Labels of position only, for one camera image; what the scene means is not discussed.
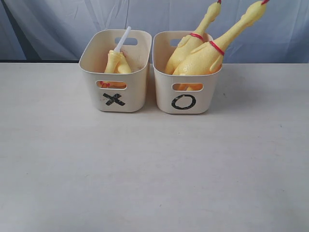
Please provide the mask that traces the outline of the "white backdrop curtain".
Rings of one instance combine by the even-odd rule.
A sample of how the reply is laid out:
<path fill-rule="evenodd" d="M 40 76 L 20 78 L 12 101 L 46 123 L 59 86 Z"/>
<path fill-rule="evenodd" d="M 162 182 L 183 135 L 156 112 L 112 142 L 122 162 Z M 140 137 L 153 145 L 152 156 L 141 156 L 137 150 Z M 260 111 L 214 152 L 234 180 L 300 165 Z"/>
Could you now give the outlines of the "white backdrop curtain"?
<path fill-rule="evenodd" d="M 78 60 L 105 29 L 193 31 L 209 0 L 3 0 L 1 60 Z M 265 15 L 228 47 L 226 63 L 307 63 L 309 3 L 271 0 Z"/>

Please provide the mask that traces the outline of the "whole rubber chicken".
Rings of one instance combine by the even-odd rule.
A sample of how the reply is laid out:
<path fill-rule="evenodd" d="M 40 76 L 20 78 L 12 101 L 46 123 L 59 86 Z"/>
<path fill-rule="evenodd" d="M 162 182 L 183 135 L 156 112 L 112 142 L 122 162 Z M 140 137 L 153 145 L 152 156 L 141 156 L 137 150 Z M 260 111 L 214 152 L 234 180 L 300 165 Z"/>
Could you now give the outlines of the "whole rubber chicken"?
<path fill-rule="evenodd" d="M 190 54 L 190 52 L 204 43 L 204 32 L 221 11 L 221 1 L 211 4 L 200 22 L 199 26 L 190 34 L 182 37 L 176 49 L 170 56 L 166 67 L 166 74 L 173 74 L 177 66 Z"/>
<path fill-rule="evenodd" d="M 225 50 L 247 27 L 252 26 L 266 11 L 267 0 L 259 0 L 250 5 L 240 18 L 227 32 L 217 39 L 205 42 L 195 48 L 182 61 L 174 75 L 208 75 L 220 70 Z"/>

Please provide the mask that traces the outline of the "severed rubber chicken head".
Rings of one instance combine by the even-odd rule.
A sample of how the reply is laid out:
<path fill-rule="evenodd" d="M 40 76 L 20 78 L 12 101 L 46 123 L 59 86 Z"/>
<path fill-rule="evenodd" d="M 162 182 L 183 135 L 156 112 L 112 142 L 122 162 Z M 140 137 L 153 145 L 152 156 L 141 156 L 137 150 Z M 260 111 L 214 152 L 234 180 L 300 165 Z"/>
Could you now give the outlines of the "severed rubber chicken head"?
<path fill-rule="evenodd" d="M 121 52 L 121 47 L 124 44 L 128 34 L 131 31 L 131 27 L 128 26 L 125 30 L 125 33 L 121 37 L 117 46 L 114 50 L 110 50 L 108 53 L 108 61 L 105 68 L 105 73 L 119 73 L 119 74 L 128 74 L 132 73 L 131 68 L 126 61 L 125 55 Z"/>

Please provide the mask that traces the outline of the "cream bin marked X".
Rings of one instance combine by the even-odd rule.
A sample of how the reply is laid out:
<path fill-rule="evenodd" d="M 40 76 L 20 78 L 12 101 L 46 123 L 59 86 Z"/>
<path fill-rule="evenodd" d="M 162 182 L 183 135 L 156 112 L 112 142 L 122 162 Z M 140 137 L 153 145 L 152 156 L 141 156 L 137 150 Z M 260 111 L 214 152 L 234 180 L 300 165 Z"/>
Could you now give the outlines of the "cream bin marked X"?
<path fill-rule="evenodd" d="M 105 73 L 108 52 L 123 29 L 108 29 L 96 33 L 85 48 L 79 66 L 82 70 L 93 105 L 106 112 L 135 112 L 145 103 L 152 37 L 142 30 L 131 30 L 129 38 L 136 45 L 122 45 L 131 73 Z"/>

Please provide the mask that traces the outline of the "cream bin marked O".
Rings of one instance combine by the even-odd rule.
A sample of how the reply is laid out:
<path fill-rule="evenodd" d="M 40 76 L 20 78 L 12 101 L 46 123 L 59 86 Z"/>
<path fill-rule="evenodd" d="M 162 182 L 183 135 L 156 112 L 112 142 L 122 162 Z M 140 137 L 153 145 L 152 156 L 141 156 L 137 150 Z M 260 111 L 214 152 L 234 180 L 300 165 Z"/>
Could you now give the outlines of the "cream bin marked O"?
<path fill-rule="evenodd" d="M 165 73 L 165 66 L 176 49 L 172 40 L 179 41 L 190 31 L 164 31 L 153 40 L 153 65 L 156 103 L 168 114 L 202 114 L 210 107 L 221 71 L 211 75 L 179 76 Z M 199 91 L 178 91 L 177 84 L 202 84 Z"/>

